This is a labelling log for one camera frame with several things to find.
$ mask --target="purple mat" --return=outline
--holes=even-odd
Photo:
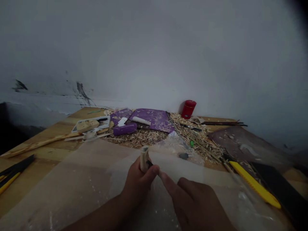
[[[134,111],[129,119],[132,119],[134,116],[150,121],[150,129],[167,133],[174,131],[174,127],[170,123],[165,111],[139,108]]]
[[[115,126],[117,126],[122,117],[129,118],[132,115],[132,113],[133,113],[132,110],[126,108],[111,114],[110,119],[115,124]]]

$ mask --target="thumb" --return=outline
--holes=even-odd
[[[145,175],[140,179],[143,184],[151,185],[157,174],[159,173],[159,166],[153,165],[148,169]]]

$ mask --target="black handle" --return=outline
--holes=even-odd
[[[195,130],[195,131],[197,131],[197,132],[201,132],[201,131],[202,131],[202,130],[199,129],[199,128],[192,128],[192,130]]]

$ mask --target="wood carving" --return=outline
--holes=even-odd
[[[2,154],[0,157],[10,158],[10,157],[22,154],[24,152],[28,152],[28,151],[31,151],[33,149],[42,147],[46,144],[58,141],[58,140],[63,140],[63,139],[66,139],[66,138],[76,137],[76,136],[80,136],[80,135],[81,135],[80,133],[69,133],[69,134],[65,134],[65,135],[55,136],[55,137],[52,137],[52,138],[47,139],[45,141],[40,141],[40,142],[37,142],[37,143],[29,144],[28,146],[21,148],[21,149],[18,149],[16,151],[6,152],[6,153]]]

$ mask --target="yellow handle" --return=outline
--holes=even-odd
[[[265,200],[265,202],[271,204],[272,206],[281,209],[280,203],[277,199],[267,191],[262,185],[260,185],[242,166],[240,166],[237,162],[229,161],[232,167],[237,171],[237,173],[246,180],[246,182],[252,187],[260,197]]]
[[[20,172],[13,176],[7,183],[0,188],[0,195],[10,186],[10,184],[20,175]]]

